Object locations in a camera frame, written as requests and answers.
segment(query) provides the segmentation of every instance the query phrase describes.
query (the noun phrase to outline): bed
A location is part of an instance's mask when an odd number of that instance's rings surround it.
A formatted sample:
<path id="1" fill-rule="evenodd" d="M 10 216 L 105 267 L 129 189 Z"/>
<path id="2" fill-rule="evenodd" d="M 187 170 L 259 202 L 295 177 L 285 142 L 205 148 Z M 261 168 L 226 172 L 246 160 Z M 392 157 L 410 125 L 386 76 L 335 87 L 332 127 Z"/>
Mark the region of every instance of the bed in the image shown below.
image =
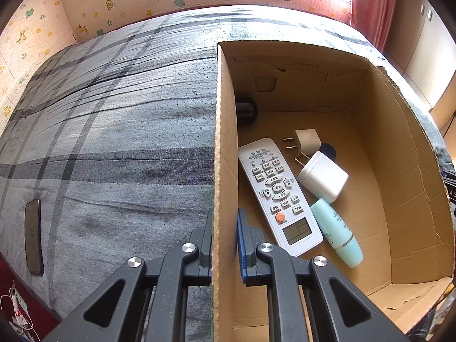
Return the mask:
<path id="1" fill-rule="evenodd" d="M 320 16 L 211 7 L 135 23 L 48 59 L 0 139 L 0 252 L 59 318 L 131 255 L 164 256 L 204 226 L 213 199 L 217 42 L 287 40 L 368 58 L 396 83 L 431 140 L 418 97 L 367 40 Z M 42 201 L 45 272 L 31 275 L 24 209 Z M 211 291 L 189 290 L 188 341 L 211 340 Z"/>

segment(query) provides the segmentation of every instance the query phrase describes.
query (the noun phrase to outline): red curtain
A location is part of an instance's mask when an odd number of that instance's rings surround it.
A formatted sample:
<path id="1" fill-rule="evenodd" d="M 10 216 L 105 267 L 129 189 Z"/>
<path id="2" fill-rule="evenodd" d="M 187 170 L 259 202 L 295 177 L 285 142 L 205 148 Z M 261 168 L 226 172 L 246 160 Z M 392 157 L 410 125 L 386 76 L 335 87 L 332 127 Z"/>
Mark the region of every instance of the red curtain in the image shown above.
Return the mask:
<path id="1" fill-rule="evenodd" d="M 385 48 L 396 0 L 353 0 L 351 26 L 379 51 Z"/>

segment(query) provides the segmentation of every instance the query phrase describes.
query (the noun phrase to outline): blue gripper pad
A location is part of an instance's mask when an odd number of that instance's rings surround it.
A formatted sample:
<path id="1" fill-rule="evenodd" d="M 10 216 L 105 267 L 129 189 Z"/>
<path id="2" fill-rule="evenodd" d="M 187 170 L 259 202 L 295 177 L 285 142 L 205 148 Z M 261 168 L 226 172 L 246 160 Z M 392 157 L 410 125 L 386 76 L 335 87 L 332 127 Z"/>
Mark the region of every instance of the blue gripper pad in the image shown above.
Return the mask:
<path id="1" fill-rule="evenodd" d="M 246 261 L 246 252 L 244 244 L 244 235 L 242 233 L 241 218 L 238 212 L 237 219 L 237 240 L 238 240 L 238 254 L 239 254 L 239 266 L 241 269 L 242 282 L 246 283 L 247 281 L 247 261 Z"/>

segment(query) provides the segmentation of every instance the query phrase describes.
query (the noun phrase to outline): dark blue bottle cap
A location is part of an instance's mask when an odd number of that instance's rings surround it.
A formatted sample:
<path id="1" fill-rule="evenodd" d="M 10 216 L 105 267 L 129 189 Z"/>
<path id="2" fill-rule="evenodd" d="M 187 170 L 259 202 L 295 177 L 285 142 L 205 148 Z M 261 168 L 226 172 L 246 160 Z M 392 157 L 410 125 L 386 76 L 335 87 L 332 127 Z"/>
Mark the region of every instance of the dark blue bottle cap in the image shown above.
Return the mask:
<path id="1" fill-rule="evenodd" d="M 321 144 L 320 149 L 325 156 L 327 156 L 330 160 L 334 161 L 336 159 L 336 149 L 332 147 L 330 144 Z"/>

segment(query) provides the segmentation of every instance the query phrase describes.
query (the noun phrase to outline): smartphone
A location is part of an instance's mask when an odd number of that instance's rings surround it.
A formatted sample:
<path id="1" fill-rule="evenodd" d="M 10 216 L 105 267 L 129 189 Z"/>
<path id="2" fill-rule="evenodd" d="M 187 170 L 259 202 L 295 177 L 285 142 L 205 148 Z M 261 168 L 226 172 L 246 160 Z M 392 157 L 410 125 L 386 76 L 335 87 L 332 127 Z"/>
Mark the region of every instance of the smartphone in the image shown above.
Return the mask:
<path id="1" fill-rule="evenodd" d="M 24 223 L 27 267 L 33 274 L 44 273 L 41 252 L 41 201 L 34 199 L 26 205 Z"/>

